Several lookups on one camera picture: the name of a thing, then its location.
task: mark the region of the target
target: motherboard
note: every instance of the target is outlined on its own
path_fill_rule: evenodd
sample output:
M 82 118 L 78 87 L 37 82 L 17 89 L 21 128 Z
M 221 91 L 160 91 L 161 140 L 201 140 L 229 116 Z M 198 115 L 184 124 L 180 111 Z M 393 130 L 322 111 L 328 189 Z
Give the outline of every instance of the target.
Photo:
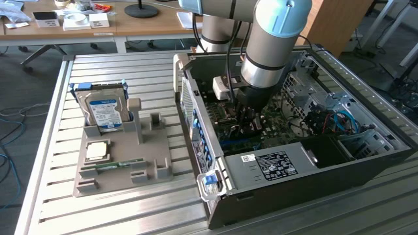
M 198 86 L 204 90 L 204 101 L 225 156 L 289 144 L 301 135 L 293 131 L 292 123 L 281 112 L 280 95 L 273 97 L 249 126 L 253 134 L 246 136 L 240 133 L 242 130 L 233 103 L 220 101 L 205 83 L 198 83 Z

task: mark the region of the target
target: wooden desk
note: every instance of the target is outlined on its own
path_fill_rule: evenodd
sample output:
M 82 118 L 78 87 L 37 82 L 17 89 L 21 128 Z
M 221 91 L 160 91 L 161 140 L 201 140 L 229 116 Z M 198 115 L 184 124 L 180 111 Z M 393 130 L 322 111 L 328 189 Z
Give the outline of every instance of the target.
M 135 2 L 107 2 L 106 4 L 111 5 L 113 11 L 117 12 L 114 16 L 109 16 L 111 27 L 106 28 L 65 31 L 62 26 L 39 28 L 37 22 L 33 21 L 30 26 L 9 29 L 5 24 L 10 23 L 10 20 L 2 19 L 5 23 L 0 29 L 0 46 L 115 42 L 118 53 L 126 53 L 125 42 L 127 41 L 194 38 L 193 31 L 184 29 L 180 23 L 177 17 L 180 10 L 154 5 L 161 10 L 160 15 L 150 19 L 138 19 L 125 13 L 125 7 Z M 180 8 L 177 2 L 165 4 Z M 33 12 L 55 9 L 58 7 L 53 0 L 39 0 L 38 2 L 26 2 L 23 11 L 30 17 L 34 17 Z
M 313 9 L 301 35 L 338 57 L 372 2 L 373 0 L 313 0 Z M 308 42 L 300 38 L 297 45 L 304 44 Z

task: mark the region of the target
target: white box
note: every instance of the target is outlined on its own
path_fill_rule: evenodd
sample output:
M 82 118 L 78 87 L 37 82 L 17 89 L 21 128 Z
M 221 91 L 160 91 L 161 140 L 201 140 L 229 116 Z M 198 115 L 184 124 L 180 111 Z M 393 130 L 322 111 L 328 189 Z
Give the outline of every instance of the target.
M 34 12 L 38 27 L 58 27 L 61 25 L 59 17 L 55 12 Z
M 47 27 L 58 27 L 61 25 L 59 20 L 35 20 L 38 27 L 47 28 Z
M 90 14 L 90 25 L 93 28 L 110 27 L 110 20 L 106 13 Z
M 63 29 L 65 31 L 73 31 L 73 30 L 91 29 L 91 26 L 87 20 L 86 20 L 86 23 L 83 24 L 77 24 L 73 21 L 65 20 Z

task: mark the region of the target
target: barcode sticker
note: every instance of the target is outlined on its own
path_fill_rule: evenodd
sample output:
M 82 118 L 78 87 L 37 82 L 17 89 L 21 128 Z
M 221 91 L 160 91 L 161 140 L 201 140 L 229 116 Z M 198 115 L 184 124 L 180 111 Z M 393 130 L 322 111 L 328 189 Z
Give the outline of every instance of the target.
M 94 33 L 94 36 L 113 36 L 114 33 Z
M 242 162 L 250 162 L 250 161 L 256 161 L 256 155 L 254 154 L 250 154 L 250 155 L 245 155 L 241 157 L 242 159 Z

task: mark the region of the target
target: hard drive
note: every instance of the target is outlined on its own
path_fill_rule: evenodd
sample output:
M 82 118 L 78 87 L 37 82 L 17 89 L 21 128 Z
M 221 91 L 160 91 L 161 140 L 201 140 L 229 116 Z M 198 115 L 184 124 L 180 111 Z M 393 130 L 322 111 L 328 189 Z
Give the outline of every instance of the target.
M 98 125 L 101 132 L 122 130 L 122 123 L 131 121 L 127 108 L 127 83 L 70 84 L 71 93 L 81 105 L 86 125 Z

